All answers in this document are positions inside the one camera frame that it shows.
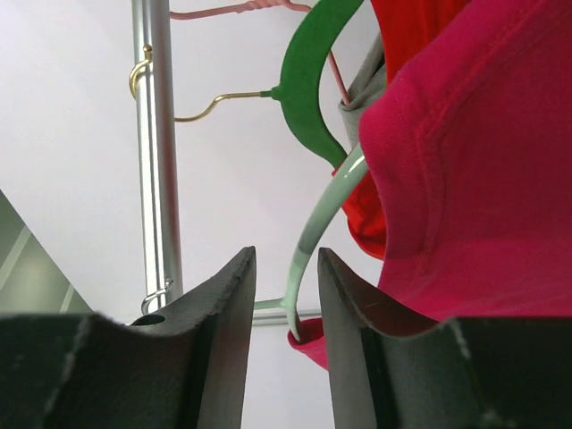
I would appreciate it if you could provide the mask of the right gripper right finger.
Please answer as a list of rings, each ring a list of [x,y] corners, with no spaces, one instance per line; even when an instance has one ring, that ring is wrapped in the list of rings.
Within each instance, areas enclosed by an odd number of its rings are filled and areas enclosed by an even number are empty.
[[[336,427],[570,427],[569,319],[437,323],[328,248],[318,280]]]

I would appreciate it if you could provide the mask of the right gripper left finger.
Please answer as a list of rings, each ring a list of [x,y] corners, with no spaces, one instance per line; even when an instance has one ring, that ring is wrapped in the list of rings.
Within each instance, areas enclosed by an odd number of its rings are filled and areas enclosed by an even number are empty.
[[[257,256],[133,324],[96,313],[1,320],[4,428],[238,428]]]

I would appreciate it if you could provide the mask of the magenta t shirt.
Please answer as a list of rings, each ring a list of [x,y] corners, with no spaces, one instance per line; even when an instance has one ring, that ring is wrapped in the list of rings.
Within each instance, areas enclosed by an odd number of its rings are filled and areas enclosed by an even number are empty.
[[[471,1],[364,113],[378,287],[441,322],[571,313],[571,4]]]

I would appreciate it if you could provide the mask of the pale green hanger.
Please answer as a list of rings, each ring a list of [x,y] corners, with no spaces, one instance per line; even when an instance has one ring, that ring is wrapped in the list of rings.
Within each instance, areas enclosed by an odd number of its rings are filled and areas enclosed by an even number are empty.
[[[297,341],[301,340],[297,302],[304,273],[324,232],[366,172],[365,157],[361,146],[357,144],[342,162],[307,219],[290,261],[284,295],[278,299],[255,303],[256,311],[275,308],[283,310],[290,332]]]

